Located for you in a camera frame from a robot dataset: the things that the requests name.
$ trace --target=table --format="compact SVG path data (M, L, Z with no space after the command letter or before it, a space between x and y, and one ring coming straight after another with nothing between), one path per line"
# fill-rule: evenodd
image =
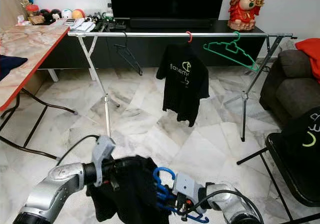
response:
M6 110L1 115L1 119L3 119L8 114L6 119L0 125L0 131L4 128L10 117L18 108L20 104L19 93L21 90L37 102L44 105L44 109L41 112L41 115L39 116L36 124L34 125L23 146L19 146L3 136L0 136L0 141L3 141L6 144L19 150L43 155L55 160L59 160L59 158L45 152L28 149L26 148L26 146L48 107L63 109L74 114L77 114L77 112L66 107L45 103L29 93L23 87L30 80L35 71L40 67L46 57L55 48L55 46L67 34L68 30L69 27L62 25L15 26L7 30L0 36L0 54L28 58L28 61L26 63L18 68L11 70L11 72L3 80L0 81L0 111L4 111L14 100L14 98L16 98L15 106Z

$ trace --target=marble floor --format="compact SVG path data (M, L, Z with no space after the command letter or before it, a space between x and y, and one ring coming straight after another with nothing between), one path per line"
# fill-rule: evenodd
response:
M164 80L155 78L156 68L144 69L140 77L129 69L98 70L101 80L120 108L110 105L111 131L116 142L115 158L139 154L152 157L158 166L185 172L198 182L228 181L258 206L266 224L288 218L275 188L259 158L241 166L236 161L259 150L269 133L279 132L270 113L259 105L263 73L249 96L246 142L240 141L241 100L226 106L224 101L246 87L251 75L242 67L209 68L210 98L201 100L196 124L177 122L172 111L162 111ZM48 80L37 96L42 100L76 109L77 116L50 109L29 143L29 148L61 156L88 134L104 132L101 91L85 70L64 70L60 81ZM41 112L42 106L22 95L21 105L5 129L6 138L21 144ZM89 162L94 140L87 139L63 163ZM294 217L319 212L299 204L285 186L277 168L268 160ZM24 153L0 142L0 224L11 224L31 189L55 166L54 160ZM208 211L210 223L224 224L221 212ZM73 194L60 213L57 224L96 224L93 202L85 192ZM106 224L120 224L115 215ZM171 224L183 223L170 216Z

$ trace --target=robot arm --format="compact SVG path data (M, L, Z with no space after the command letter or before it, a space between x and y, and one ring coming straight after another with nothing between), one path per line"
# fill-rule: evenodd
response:
M120 162L122 168L130 165L126 158L112 159L111 153L115 144L111 138L101 136L97 143L92 153L92 163L75 163L52 169L30 193L14 224L53 224L71 194L82 190L85 185L101 186L102 182L109 178L108 175L115 162ZM159 186L161 184L159 177L157 181ZM263 224L258 210L254 208L257 216L251 208L254 207L252 202L247 198L243 202L239 197L243 198L243 195L228 184L206 183L206 187L203 187L188 175L178 173L174 179L172 192L167 188L165 192L171 197L171 204L170 208L167 208L166 199L162 199L162 208L178 213L183 221L190 218L188 213L192 211L202 217L207 209L214 209L223 212L227 224Z
M85 186L84 167L74 163L52 169L30 193L15 224L52 224L67 198Z
M92 152L92 163L74 163L53 168L48 176L30 193L14 224L52 224L67 198L85 185L101 186L102 161L111 158L113 140L100 136Z

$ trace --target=black chair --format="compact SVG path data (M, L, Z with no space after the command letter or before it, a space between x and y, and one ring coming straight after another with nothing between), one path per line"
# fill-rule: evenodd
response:
M300 224L320 219L320 213L294 220L266 163L263 153L269 151L292 195L307 207L320 207L320 176L316 167L306 167L290 158L282 149L284 140L280 133L272 133L265 141L266 148L238 161L240 165L256 156L261 157L275 186L290 221L283 224Z

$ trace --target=red hanger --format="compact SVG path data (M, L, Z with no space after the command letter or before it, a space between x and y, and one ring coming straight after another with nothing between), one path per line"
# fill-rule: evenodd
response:
M187 31L186 33L188 33L190 35L190 40L188 41L188 43L192 42L192 33L190 31Z

